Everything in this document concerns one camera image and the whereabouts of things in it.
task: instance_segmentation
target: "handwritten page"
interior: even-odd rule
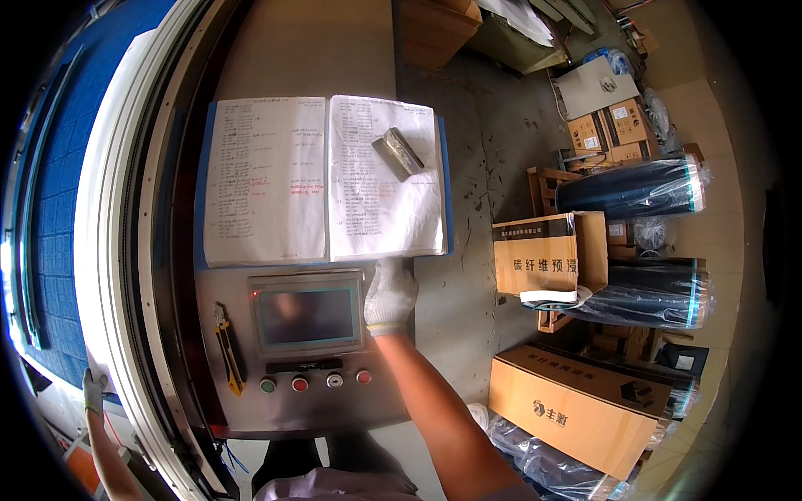
[[[209,266],[325,261],[324,98],[217,103],[206,180]]]
[[[344,95],[332,97],[329,110],[331,260],[446,253],[433,110]],[[371,145],[390,127],[426,166],[403,183]]]

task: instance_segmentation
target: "gloved hand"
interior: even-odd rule
[[[418,282],[401,269],[401,260],[383,257],[365,298],[365,322],[371,336],[406,333],[405,323],[418,299]]]
[[[103,419],[103,390],[106,388],[108,378],[106,374],[100,376],[98,381],[92,379],[92,371],[83,371],[83,410],[92,409]]]

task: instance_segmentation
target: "black roll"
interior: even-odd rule
[[[613,325],[664,329],[702,326],[712,300],[707,272],[677,265],[608,268],[609,284],[565,310],[571,317]]]
[[[558,212],[603,211],[607,220],[700,212],[704,187],[692,153],[646,160],[557,185]]]

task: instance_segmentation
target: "white machine edge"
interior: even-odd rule
[[[101,135],[96,127],[92,128],[83,171],[87,167],[90,170],[86,177],[82,171],[78,188],[79,203],[81,200],[91,203],[80,206],[81,212],[76,207],[76,220],[79,217],[86,218],[86,224],[83,228],[79,224],[75,226],[73,248],[74,254],[80,257],[74,264],[79,316],[84,336],[90,335],[88,344],[92,353],[107,356],[103,361],[106,372],[114,382],[116,393],[140,439],[143,452],[179,499],[197,501],[204,499],[204,496],[159,425],[156,410],[138,369],[131,332],[124,316],[118,221],[122,216],[121,202],[133,142],[149,93],[161,70],[161,63],[201,2],[176,1],[146,42],[144,55],[137,61],[134,78],[129,81],[126,91],[121,90],[124,99],[119,106],[107,109],[110,113],[116,112],[115,116],[110,117],[113,119],[110,119],[112,125],[109,130]],[[97,138],[95,143],[92,142],[93,136]],[[96,164],[87,165],[87,161],[96,161]],[[96,196],[90,198],[89,192]],[[217,484],[215,486],[212,483],[212,487],[222,491],[219,481]]]

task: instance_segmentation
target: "yellow utility knife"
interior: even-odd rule
[[[239,397],[245,389],[245,373],[240,371],[237,358],[234,356],[234,348],[231,345],[231,324],[225,317],[223,306],[220,303],[214,304],[214,317],[217,322],[214,325],[214,334],[217,336],[217,342],[220,343],[220,350],[223,352],[225,377],[231,391]]]

